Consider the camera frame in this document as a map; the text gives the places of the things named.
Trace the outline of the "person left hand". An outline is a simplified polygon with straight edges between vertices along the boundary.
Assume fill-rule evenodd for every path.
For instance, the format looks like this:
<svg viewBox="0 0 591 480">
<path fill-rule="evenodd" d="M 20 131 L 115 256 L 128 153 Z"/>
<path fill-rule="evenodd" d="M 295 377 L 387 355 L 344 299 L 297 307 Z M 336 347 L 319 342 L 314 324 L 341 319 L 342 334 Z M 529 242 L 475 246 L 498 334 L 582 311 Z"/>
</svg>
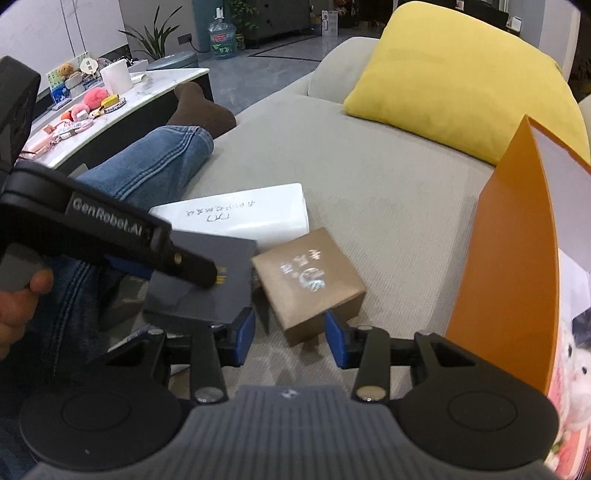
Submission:
<svg viewBox="0 0 591 480">
<path fill-rule="evenodd" d="M 53 286 L 53 273 L 49 269 L 36 272 L 23 289 L 1 292 L 0 302 L 0 353 L 4 360 L 11 347 L 25 334 L 27 323 L 33 318 L 41 296 Z"/>
</svg>

